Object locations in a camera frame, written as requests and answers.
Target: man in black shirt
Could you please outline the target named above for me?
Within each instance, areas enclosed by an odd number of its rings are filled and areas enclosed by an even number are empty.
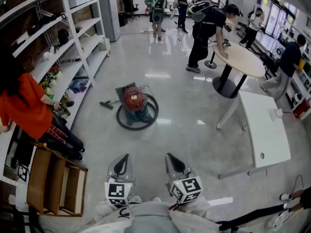
[[[281,57],[280,68],[276,73],[276,77],[270,78],[267,81],[260,83],[261,88],[265,92],[273,87],[278,89],[274,95],[275,101],[278,101],[287,92],[295,70],[298,73],[302,72],[302,69],[299,67],[301,58],[300,48],[305,44],[306,39],[302,34],[298,36],[297,41],[288,43]]]
[[[178,28],[182,29],[183,32],[188,33],[186,30],[186,15],[187,15],[188,3],[187,0],[178,0]]]
[[[208,39],[216,34],[217,47],[219,53],[228,59],[228,54],[223,50],[222,28],[226,19],[233,19],[240,13],[239,8],[234,4],[229,4],[223,9],[212,10],[202,22],[195,23],[192,35],[194,44],[189,56],[187,71],[199,73],[198,61],[208,56]]]

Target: vacuum hose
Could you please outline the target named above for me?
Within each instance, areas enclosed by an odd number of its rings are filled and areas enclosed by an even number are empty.
[[[155,104],[155,105],[153,105],[152,103],[147,102],[147,105],[146,105],[146,106],[151,107],[151,109],[152,109],[152,110],[154,111],[154,113],[155,113],[155,116],[154,116],[153,118],[151,118],[151,119],[148,119],[148,120],[146,120],[146,119],[143,118],[143,117],[139,117],[139,119],[140,119],[142,122],[146,123],[146,125],[144,125],[144,126],[142,126],[142,127],[139,127],[139,128],[132,128],[132,127],[129,127],[129,126],[127,126],[127,125],[125,125],[125,124],[123,124],[123,123],[121,122],[121,120],[120,120],[120,112],[121,112],[121,110],[123,109],[123,105],[120,105],[120,107],[118,108],[118,111],[117,111],[117,122],[118,122],[123,128],[125,128],[125,129],[127,129],[127,130],[133,130],[133,131],[143,130],[143,129],[148,128],[150,125],[152,125],[152,124],[156,121],[157,116],[158,116],[158,114],[159,114],[159,105],[158,105],[156,99],[155,99],[152,95],[147,94],[147,93],[146,93],[145,95],[146,95],[148,98],[150,98],[150,99],[153,101],[153,103]]]

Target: gray pants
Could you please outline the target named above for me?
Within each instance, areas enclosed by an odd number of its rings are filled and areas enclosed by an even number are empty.
[[[279,68],[276,73],[276,77],[270,78],[261,83],[263,89],[277,88],[274,95],[275,101],[278,101],[287,92],[288,86],[291,84],[292,78],[288,77],[285,72]]]

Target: hand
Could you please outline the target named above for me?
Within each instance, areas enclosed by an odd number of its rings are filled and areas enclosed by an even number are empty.
[[[229,59],[228,54],[227,54],[224,50],[219,51],[219,53],[220,53],[220,55],[221,55],[223,58],[225,58],[226,60]]]
[[[53,106],[53,109],[54,109],[55,112],[59,111],[60,108],[61,108],[61,107],[60,107],[59,102],[56,102],[55,105]]]
[[[8,126],[0,126],[0,133],[4,133],[8,131]]]

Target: orange shirt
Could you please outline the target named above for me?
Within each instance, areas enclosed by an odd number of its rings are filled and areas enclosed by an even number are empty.
[[[4,91],[0,97],[2,124],[7,126],[9,119],[12,119],[30,137],[39,139],[52,123],[52,111],[41,102],[44,90],[30,74],[21,75],[19,81],[19,92],[28,102],[29,108],[16,95],[9,97]]]

